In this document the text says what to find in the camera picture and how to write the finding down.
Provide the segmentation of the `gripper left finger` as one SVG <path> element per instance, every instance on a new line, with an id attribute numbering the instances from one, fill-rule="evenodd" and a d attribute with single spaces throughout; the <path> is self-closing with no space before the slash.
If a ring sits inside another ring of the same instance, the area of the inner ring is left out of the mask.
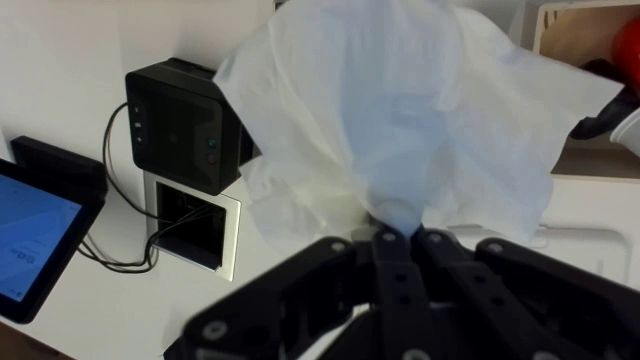
<path id="1" fill-rule="evenodd" d="M 325 237 L 201 310 L 164 360 L 290 360 L 347 324 L 327 359 L 435 360 L 409 243 L 390 227 Z"/>

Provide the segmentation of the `white cup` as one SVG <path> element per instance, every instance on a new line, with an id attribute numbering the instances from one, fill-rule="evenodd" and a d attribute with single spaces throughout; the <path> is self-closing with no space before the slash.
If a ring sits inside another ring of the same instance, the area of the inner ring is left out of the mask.
<path id="1" fill-rule="evenodd" d="M 609 139 L 640 158 L 640 107 L 611 132 Z"/>

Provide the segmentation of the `black box device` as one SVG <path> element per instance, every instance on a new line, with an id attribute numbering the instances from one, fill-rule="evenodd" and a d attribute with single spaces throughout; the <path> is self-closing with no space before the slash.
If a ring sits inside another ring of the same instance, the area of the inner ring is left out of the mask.
<path id="1" fill-rule="evenodd" d="M 212 196 L 231 186 L 258 153 L 215 75 L 172 57 L 125 76 L 135 165 Z"/>

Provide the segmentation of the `black tablet with blue screen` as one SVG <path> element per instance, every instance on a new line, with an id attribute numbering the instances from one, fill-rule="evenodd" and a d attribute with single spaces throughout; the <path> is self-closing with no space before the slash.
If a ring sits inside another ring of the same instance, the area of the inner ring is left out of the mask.
<path id="1" fill-rule="evenodd" d="M 102 162 L 32 137 L 0 159 L 0 316 L 37 315 L 105 205 Z"/>

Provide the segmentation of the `black curved object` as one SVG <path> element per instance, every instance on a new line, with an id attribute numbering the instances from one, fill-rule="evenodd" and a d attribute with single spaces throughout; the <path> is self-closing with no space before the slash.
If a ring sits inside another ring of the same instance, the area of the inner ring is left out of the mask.
<path id="1" fill-rule="evenodd" d="M 640 109 L 640 95 L 630 79 L 622 71 L 604 58 L 591 60 L 581 69 L 594 75 L 623 84 L 622 90 L 595 117 L 585 117 L 569 133 L 571 139 L 587 141 L 612 132 L 637 109 Z"/>

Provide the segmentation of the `red object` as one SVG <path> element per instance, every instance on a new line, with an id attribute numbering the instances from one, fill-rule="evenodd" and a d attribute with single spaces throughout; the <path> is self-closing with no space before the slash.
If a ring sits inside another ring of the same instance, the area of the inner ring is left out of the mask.
<path id="1" fill-rule="evenodd" d="M 614 65 L 640 93 L 640 15 L 628 21 L 615 34 L 611 54 Z"/>

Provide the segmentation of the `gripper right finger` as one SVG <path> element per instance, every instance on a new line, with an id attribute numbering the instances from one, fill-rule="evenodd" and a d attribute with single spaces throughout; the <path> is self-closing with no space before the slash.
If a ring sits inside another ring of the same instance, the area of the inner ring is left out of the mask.
<path id="1" fill-rule="evenodd" d="M 435 228 L 412 235 L 411 254 L 474 360 L 640 360 L 640 292 L 626 285 L 502 238 L 469 250 Z"/>

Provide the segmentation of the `white paper napkin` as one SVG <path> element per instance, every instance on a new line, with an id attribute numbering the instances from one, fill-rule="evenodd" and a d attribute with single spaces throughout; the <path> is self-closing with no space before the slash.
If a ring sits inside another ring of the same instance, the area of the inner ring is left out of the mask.
<path id="1" fill-rule="evenodd" d="M 279 248 L 366 215 L 527 243 L 569 133 L 623 89 L 446 0 L 291 0 L 213 81 L 261 152 L 247 212 Z"/>

